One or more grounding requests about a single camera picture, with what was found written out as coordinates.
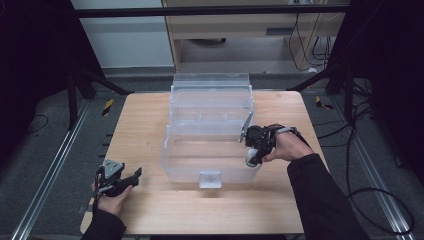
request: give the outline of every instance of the transparent storage box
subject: transparent storage box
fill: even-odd
[[[248,74],[176,74],[169,106],[160,164],[170,181],[200,188],[254,181],[260,165],[246,165],[249,149],[238,141],[254,110]]]

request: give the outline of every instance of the floor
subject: floor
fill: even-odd
[[[291,54],[282,38],[269,39],[227,39],[225,43],[216,41],[186,41],[181,57],[180,72],[228,72],[250,73],[254,89],[286,89],[295,86],[313,75],[313,72],[299,71],[291,61]],[[313,71],[321,71],[317,66]],[[116,84],[134,91],[169,91],[172,76],[161,78],[125,78],[111,79]],[[343,93],[326,96],[323,88],[326,81],[320,81],[302,92],[305,105],[314,124],[317,136],[323,136],[343,126]],[[7,171],[0,174],[0,239],[10,239],[25,213],[30,210],[34,196],[43,195],[38,191],[40,186],[45,190],[39,203],[32,209],[36,216],[28,223],[28,239],[79,239],[79,224],[90,198],[90,183],[93,173],[104,159],[107,145],[111,140],[120,110],[125,101],[108,89],[96,86],[98,94],[92,101],[79,97],[79,108],[86,108],[84,121],[80,130],[71,136],[71,148],[61,150],[67,132],[68,113],[66,92],[60,92],[41,101],[37,108],[37,116],[29,126],[21,145],[15,152]],[[332,105],[334,110],[316,105],[316,96],[321,97],[325,105]],[[109,114],[101,115],[105,103],[114,99]],[[355,98],[355,104],[364,99]],[[399,169],[394,162],[395,156],[383,137],[378,124],[373,121],[372,114],[367,114],[357,122],[357,140],[352,145],[350,162],[350,181],[352,188],[374,186],[372,167],[382,179],[384,186],[399,196],[414,214],[416,228],[413,235],[396,237],[376,229],[362,217],[358,219],[372,239],[424,239],[424,187],[414,174],[406,169]],[[346,191],[346,146],[335,147],[345,143],[349,132],[320,139],[328,167],[336,183]],[[58,159],[58,150],[63,159],[55,167],[60,169],[57,175],[49,175],[51,166]],[[43,185],[43,179],[50,176],[51,185]],[[357,202],[372,219],[390,228],[394,210],[385,210],[382,205],[384,196],[365,193]],[[402,216],[407,216],[401,208]]]

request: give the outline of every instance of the person's left hand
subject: person's left hand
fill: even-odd
[[[128,186],[120,195],[116,197],[102,195],[97,204],[97,209],[111,213],[118,217],[125,199],[130,195],[133,188],[134,187],[132,185]]]

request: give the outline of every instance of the wooden table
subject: wooden table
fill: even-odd
[[[168,123],[169,93],[129,95],[107,158],[124,162],[122,178],[142,167],[140,185],[121,212],[126,234],[281,234],[302,233],[285,161],[263,164],[254,183],[199,189],[198,183],[172,183],[159,166]],[[298,92],[254,91],[255,124],[295,126],[313,150],[321,148]],[[91,221],[86,212],[84,232]]]

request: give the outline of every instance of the gray carpet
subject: gray carpet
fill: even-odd
[[[252,75],[252,85],[255,89],[284,89],[292,87],[303,77],[290,75]],[[172,80],[163,79],[121,79],[116,81],[129,90],[161,91],[169,90]],[[105,102],[114,99],[108,116],[101,116]],[[315,95],[303,95],[306,107],[313,124],[340,121],[336,110],[327,110],[315,105]],[[324,104],[334,104],[327,96],[321,96]],[[90,183],[94,173],[107,151],[105,143],[110,142],[108,134],[113,133],[119,118],[125,98],[110,91],[100,91],[95,100],[91,101],[84,124],[74,145],[69,152],[59,177],[53,185],[44,207],[32,229],[33,235],[67,235],[80,236],[79,225],[82,214],[78,213],[90,197]],[[13,156],[12,164],[0,175],[0,236],[10,235],[26,208],[30,204],[38,185],[41,183],[52,159],[63,140],[68,124],[66,92],[60,92],[43,100],[37,109],[37,114],[48,118],[48,123],[39,131],[27,134]],[[36,130],[45,123],[44,117],[34,118],[30,130]],[[342,122],[317,125],[317,136],[332,132],[343,125]],[[394,164],[394,156],[387,142],[382,137],[376,123],[365,116],[358,122],[358,136],[361,137],[367,150],[386,181],[389,189],[402,198],[416,218],[416,239],[424,239],[424,216],[422,203],[424,188],[415,175],[405,169],[398,169]],[[347,141],[347,132],[320,140],[325,158],[332,176],[343,191],[346,191],[345,166],[346,147],[324,147],[338,145]],[[357,160],[355,151],[351,152],[351,185],[352,189],[367,187],[370,184]],[[361,194],[357,198],[361,208],[376,222],[389,227],[384,213],[374,193]],[[363,227],[373,239],[396,239],[371,226],[358,216]]]

